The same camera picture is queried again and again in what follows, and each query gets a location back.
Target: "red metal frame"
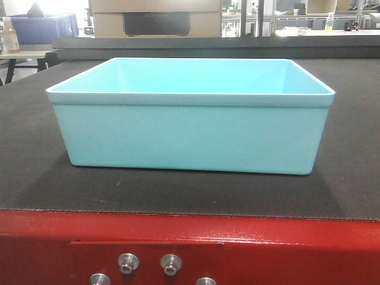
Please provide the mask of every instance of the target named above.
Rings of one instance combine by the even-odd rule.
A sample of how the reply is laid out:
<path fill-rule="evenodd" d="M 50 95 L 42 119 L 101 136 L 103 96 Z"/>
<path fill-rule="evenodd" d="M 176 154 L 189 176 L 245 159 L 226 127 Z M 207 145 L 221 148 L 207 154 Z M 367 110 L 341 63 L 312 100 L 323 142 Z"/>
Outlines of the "red metal frame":
<path fill-rule="evenodd" d="M 380 223 L 243 217 L 0 211 L 0 284 L 380 284 Z M 124 252 L 139 256 L 119 272 Z M 167 277 L 164 254 L 183 268 Z"/>

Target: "black table surface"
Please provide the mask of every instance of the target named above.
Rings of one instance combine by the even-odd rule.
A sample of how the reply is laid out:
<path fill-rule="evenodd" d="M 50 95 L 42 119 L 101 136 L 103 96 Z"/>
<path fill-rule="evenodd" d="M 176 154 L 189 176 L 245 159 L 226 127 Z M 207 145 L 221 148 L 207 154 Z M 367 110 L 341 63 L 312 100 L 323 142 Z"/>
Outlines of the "black table surface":
<path fill-rule="evenodd" d="M 0 88 L 0 209 L 380 220 L 380 60 L 296 60 L 333 88 L 307 176 L 76 167 L 45 89 L 100 62 Z"/>

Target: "metal bolt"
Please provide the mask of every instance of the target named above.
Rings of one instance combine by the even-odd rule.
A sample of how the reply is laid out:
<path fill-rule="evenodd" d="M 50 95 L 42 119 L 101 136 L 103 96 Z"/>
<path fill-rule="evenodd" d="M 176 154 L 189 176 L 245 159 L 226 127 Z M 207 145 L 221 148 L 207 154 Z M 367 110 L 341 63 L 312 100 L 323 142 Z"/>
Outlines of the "metal bolt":
<path fill-rule="evenodd" d="M 90 277 L 91 285 L 111 285 L 111 280 L 103 273 L 96 273 Z"/>
<path fill-rule="evenodd" d="M 216 282 L 214 279 L 203 277 L 198 279 L 197 282 L 195 282 L 195 285 L 216 285 Z"/>
<path fill-rule="evenodd" d="M 120 266 L 120 271 L 123 274 L 131 274 L 132 271 L 136 270 L 140 264 L 138 257 L 134 254 L 122 254 L 119 256 L 118 263 Z"/>
<path fill-rule="evenodd" d="M 182 260 L 176 255 L 168 254 L 161 258 L 161 267 L 166 275 L 174 276 L 181 269 Z"/>

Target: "blue plastic crate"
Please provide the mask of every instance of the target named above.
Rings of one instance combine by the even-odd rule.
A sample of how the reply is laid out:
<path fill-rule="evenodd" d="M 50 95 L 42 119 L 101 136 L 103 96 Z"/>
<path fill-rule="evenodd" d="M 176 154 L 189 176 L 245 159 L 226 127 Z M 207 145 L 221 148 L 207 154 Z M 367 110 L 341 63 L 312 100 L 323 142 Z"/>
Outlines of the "blue plastic crate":
<path fill-rule="evenodd" d="M 13 15 L 20 45 L 48 45 L 55 38 L 77 37 L 79 29 L 74 13 L 47 15 L 45 18 L 28 18 L 26 14 Z"/>
<path fill-rule="evenodd" d="M 47 89 L 78 166 L 312 171 L 335 92 L 286 59 L 115 58 Z"/>

